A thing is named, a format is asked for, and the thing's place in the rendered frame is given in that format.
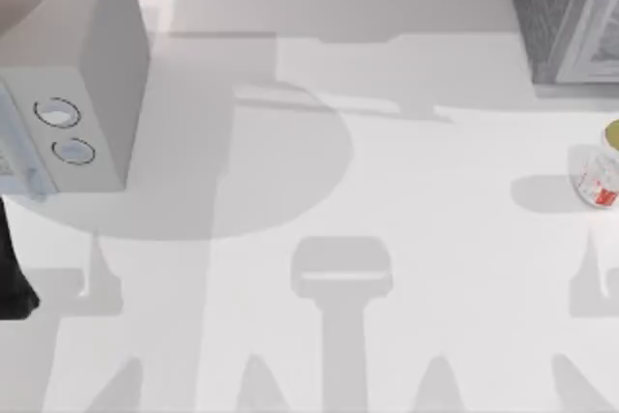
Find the small microwave knob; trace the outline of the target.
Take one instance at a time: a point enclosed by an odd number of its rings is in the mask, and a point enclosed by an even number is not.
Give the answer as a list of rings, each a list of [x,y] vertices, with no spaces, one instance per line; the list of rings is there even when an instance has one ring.
[[[96,157],[95,148],[76,137],[53,142],[51,150],[60,161],[78,166],[90,164]]]

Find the pale microwave oven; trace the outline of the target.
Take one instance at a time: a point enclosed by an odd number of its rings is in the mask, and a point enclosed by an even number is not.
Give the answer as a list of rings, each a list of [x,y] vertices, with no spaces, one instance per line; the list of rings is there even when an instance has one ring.
[[[0,195],[121,191],[149,64],[138,0],[0,0]],[[38,119],[53,97],[78,107],[76,126]],[[72,137],[95,148],[90,164],[53,154]]]

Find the large microwave knob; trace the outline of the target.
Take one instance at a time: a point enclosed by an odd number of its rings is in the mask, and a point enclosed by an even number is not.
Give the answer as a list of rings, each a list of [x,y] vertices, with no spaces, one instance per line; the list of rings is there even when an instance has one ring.
[[[40,121],[52,128],[72,128],[81,120],[78,107],[63,98],[53,97],[47,101],[35,102],[33,110]]]

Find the grey cabinet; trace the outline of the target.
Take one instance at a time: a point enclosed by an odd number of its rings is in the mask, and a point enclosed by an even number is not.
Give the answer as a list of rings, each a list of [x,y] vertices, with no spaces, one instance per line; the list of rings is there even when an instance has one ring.
[[[619,0],[512,0],[537,84],[619,84]]]

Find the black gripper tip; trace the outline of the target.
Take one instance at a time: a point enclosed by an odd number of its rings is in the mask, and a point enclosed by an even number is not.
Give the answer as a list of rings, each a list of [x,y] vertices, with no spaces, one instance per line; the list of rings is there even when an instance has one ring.
[[[4,201],[0,196],[0,320],[25,320],[40,302],[16,258]]]

